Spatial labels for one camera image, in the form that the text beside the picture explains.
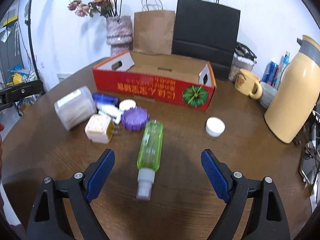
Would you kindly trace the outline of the person left hand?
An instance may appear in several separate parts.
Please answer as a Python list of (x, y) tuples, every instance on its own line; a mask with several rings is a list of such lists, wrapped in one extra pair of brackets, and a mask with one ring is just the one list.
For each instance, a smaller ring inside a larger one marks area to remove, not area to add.
[[(0, 132), (2, 132), (4, 130), (4, 125), (2, 123), (0, 123)], [(0, 145), (2, 144), (2, 136), (0, 134)]]

